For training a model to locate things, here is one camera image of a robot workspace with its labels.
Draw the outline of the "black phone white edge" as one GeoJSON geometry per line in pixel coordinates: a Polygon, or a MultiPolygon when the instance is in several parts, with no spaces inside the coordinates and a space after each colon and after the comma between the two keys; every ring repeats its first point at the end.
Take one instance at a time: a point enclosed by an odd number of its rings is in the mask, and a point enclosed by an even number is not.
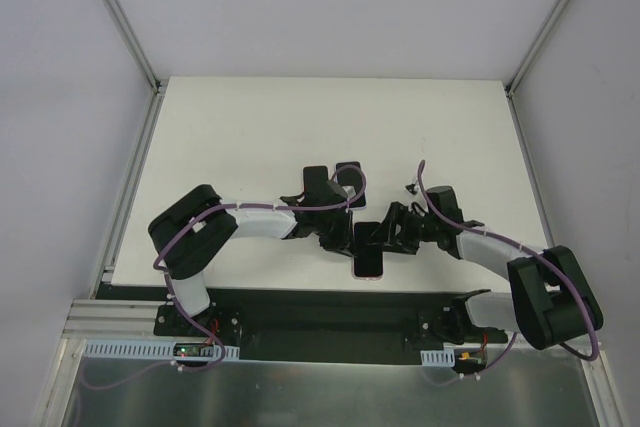
{"type": "Polygon", "coordinates": [[[351,201],[350,207],[354,210],[363,210],[366,207],[366,196],[362,194],[356,201],[354,197],[362,190],[363,181],[359,173],[361,164],[359,161],[339,162],[336,164],[336,182],[341,185],[351,201]]]}

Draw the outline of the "clear phone case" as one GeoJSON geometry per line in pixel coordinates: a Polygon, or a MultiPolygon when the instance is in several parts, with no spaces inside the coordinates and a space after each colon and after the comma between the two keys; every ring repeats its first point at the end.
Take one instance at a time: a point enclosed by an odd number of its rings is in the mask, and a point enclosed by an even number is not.
{"type": "Polygon", "coordinates": [[[382,268],[362,268],[361,266],[355,266],[352,274],[356,280],[375,281],[383,277],[384,271],[382,268]]]}

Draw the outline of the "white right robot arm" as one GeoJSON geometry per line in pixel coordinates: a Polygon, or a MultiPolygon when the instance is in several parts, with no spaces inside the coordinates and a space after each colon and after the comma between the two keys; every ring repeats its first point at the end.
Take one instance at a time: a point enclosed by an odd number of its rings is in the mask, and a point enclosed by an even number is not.
{"type": "Polygon", "coordinates": [[[573,251],[535,249],[467,221],[450,186],[430,188],[427,204],[390,204],[381,223],[356,237],[361,251],[414,255],[426,243],[506,280],[508,293],[479,289],[454,298],[443,325],[452,343],[473,341],[485,329],[518,333],[534,348],[561,346],[593,361],[604,317],[573,251]]]}

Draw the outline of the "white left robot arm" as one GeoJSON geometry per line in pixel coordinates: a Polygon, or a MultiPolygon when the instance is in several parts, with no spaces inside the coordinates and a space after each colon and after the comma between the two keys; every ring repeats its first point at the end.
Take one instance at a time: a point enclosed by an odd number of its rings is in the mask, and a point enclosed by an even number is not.
{"type": "Polygon", "coordinates": [[[168,276],[168,289],[181,308],[176,322],[188,335],[204,334],[211,303],[204,270],[231,240],[290,240],[316,235],[328,251],[351,252],[351,204],[363,194],[334,180],[283,196],[271,204],[239,202],[202,184],[158,215],[148,234],[158,254],[153,268],[168,276]]]}

